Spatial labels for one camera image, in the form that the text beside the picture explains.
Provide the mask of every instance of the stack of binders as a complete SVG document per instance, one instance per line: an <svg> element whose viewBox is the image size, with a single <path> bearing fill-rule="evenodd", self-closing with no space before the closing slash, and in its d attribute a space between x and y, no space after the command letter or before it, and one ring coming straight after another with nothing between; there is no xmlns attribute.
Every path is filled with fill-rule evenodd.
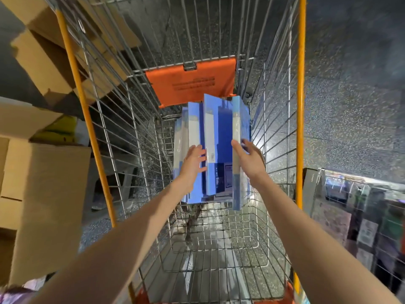
<svg viewBox="0 0 405 304"><path fill-rule="evenodd" d="M204 102L189 102L175 123L173 178L192 145L201 144L207 160L207 171L199 174L194 188L182 202L232 201L240 210L250 195L249 180L232 152L231 140L250 140L250 115L239 96L231 101L204 95Z"/></svg>

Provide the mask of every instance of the shopping cart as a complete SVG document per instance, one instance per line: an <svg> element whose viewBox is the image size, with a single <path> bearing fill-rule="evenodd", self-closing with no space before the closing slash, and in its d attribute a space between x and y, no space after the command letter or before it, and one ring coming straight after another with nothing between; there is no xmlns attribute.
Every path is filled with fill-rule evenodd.
<svg viewBox="0 0 405 304"><path fill-rule="evenodd" d="M172 180L175 119L181 103L198 99L196 92L242 97L268 174L302 207L306 0L48 2L58 16L112 227ZM129 43L134 34L142 45ZM234 78L223 82L225 76ZM122 154L134 158L124 160L134 167L130 184L115 168ZM112 162L114 183L103 157ZM298 278L260 195L254 191L239 212L230 202L175 208L129 286L133 302L297 301Z"/></svg>

